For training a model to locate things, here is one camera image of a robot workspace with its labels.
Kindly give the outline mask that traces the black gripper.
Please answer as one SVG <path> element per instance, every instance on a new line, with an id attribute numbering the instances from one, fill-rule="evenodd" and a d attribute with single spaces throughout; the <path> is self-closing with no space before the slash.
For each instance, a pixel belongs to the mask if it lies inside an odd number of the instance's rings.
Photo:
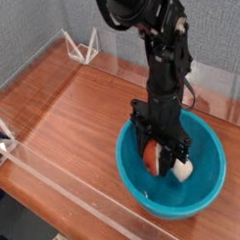
<path id="1" fill-rule="evenodd" d="M 165 176 L 173 168 L 176 159 L 188 160 L 189 135 L 180 121 L 183 87 L 170 89 L 147 86 L 148 100 L 133 99 L 130 120 L 136 126 L 136 140 L 139 155 L 143 156 L 150 139 L 163 148 L 159 157 L 159 174 Z"/>

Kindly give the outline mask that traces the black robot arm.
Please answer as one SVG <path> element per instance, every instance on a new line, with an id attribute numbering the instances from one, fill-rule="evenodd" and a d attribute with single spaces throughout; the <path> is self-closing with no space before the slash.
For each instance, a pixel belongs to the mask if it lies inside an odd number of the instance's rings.
<path id="1" fill-rule="evenodd" d="M 191 138 L 181 124 L 184 90 L 191 72 L 188 22 L 179 0 L 96 0 L 106 24 L 116 31 L 135 27 L 145 42 L 149 77 L 146 102 L 131 101 L 139 155 L 154 176 L 171 172 L 184 181 L 193 170 Z"/>

